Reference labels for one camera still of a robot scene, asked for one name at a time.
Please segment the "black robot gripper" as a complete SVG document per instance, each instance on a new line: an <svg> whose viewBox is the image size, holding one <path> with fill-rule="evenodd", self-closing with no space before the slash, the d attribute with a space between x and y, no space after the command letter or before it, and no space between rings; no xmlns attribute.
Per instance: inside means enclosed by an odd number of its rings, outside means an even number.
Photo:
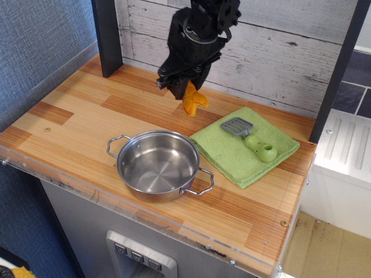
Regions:
<svg viewBox="0 0 371 278"><path fill-rule="evenodd" d="M220 58L216 16L202 7L183 8L172 17L168 36L169 57L158 70L157 86L167 87L182 100L189 80L199 90Z"/></svg>

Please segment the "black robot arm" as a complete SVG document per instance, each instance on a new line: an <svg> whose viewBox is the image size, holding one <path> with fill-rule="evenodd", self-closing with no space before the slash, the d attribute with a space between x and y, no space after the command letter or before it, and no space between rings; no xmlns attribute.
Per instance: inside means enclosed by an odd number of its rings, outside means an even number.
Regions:
<svg viewBox="0 0 371 278"><path fill-rule="evenodd" d="M172 17L169 56L158 70L157 86L181 100L189 82L198 90L241 17L239 1L191 1Z"/></svg>

